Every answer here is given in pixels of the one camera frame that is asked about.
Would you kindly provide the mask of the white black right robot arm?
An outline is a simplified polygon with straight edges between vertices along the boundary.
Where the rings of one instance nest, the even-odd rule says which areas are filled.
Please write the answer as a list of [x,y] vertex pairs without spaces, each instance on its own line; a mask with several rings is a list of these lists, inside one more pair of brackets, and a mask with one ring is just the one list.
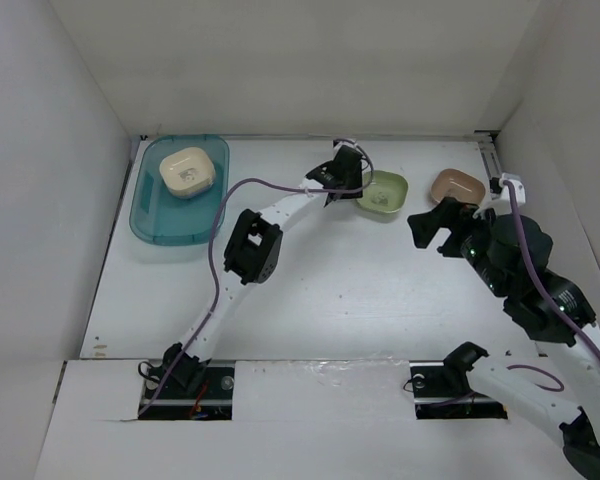
[[548,269],[551,237],[517,210],[481,213],[453,198],[407,222],[419,249],[427,248],[439,230],[448,230],[439,253],[469,263],[502,299],[504,313],[552,360],[575,399],[554,396],[471,342],[444,358],[445,387],[511,408],[543,431],[582,477],[600,479],[600,330],[582,290]]

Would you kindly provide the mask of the brown panda plate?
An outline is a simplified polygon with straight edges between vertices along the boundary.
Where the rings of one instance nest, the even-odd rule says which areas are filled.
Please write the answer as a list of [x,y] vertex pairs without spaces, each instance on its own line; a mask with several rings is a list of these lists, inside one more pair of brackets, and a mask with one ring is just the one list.
[[463,171],[448,168],[439,172],[430,187],[430,198],[438,204],[446,197],[479,205],[486,194],[484,184]]

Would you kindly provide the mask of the green panda plate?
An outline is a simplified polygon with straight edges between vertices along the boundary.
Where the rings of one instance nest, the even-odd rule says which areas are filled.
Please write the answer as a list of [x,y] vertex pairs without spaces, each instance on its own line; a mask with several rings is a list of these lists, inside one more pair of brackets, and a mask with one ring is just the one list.
[[362,180],[368,186],[363,190],[362,196],[356,199],[360,209],[382,216],[397,214],[402,209],[409,189],[409,184],[402,175],[375,170],[374,173],[364,173]]

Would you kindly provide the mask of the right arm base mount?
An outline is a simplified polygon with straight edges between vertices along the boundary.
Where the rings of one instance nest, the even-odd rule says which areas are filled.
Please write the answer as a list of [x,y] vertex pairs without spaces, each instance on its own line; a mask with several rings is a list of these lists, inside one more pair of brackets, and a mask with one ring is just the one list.
[[413,395],[417,420],[507,420],[505,407],[471,389],[467,373],[486,358],[482,347],[465,342],[442,360],[409,362],[410,377],[403,390]]

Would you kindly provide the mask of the beige panda plate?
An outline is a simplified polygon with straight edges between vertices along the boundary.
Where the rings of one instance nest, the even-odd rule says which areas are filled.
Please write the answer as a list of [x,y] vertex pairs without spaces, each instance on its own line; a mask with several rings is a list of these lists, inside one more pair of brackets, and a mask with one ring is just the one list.
[[169,193],[181,199],[205,192],[216,179],[213,162],[199,147],[187,147],[168,155],[160,162],[159,173]]

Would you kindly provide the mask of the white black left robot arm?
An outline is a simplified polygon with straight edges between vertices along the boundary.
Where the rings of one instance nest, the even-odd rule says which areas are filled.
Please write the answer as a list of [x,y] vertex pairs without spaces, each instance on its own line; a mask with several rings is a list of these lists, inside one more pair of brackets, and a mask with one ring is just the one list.
[[371,168],[368,154],[356,142],[334,142],[331,160],[310,170],[296,187],[276,185],[259,178],[237,182],[221,201],[223,213],[229,197],[240,187],[258,184],[286,195],[272,205],[238,216],[223,252],[222,268],[214,264],[214,245],[207,256],[214,293],[201,314],[181,339],[163,355],[161,385],[167,382],[181,396],[192,396],[202,387],[204,372],[214,356],[222,327],[233,316],[244,297],[269,280],[278,264],[283,235],[319,205],[359,198],[371,179],[363,176]]

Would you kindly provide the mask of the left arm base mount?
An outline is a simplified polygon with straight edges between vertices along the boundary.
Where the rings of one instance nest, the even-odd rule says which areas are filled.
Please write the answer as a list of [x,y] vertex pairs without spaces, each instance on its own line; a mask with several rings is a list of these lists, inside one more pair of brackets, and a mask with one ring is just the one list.
[[228,421],[232,418],[235,387],[233,362],[200,362],[185,355],[173,371],[168,368],[179,343],[170,347],[157,364],[138,364],[143,389],[138,407],[140,420]]

